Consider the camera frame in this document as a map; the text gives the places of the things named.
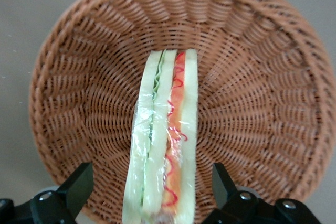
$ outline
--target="wicker basket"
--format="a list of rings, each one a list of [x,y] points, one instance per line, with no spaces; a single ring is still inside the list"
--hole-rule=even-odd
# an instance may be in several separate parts
[[[120,223],[131,125],[151,50],[197,49],[196,216],[214,207],[211,166],[267,202],[305,200],[335,144],[335,85],[313,29],[284,0],[79,0],[53,28],[30,88],[40,156],[62,183],[93,161],[85,212]]]

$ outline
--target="gray background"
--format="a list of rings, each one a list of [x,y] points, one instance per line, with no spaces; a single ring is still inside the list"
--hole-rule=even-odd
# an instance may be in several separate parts
[[[27,201],[53,185],[28,123],[28,89],[39,47],[75,0],[0,0],[0,197]],[[336,66],[335,0],[288,0],[316,29]],[[335,223],[336,158],[306,204],[322,223]],[[80,215],[79,223],[93,223]]]

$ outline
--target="plastic-wrapped sandwich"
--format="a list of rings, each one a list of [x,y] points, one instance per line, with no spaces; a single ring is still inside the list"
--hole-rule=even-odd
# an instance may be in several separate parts
[[[197,53],[151,52],[133,119],[124,224],[194,221]]]

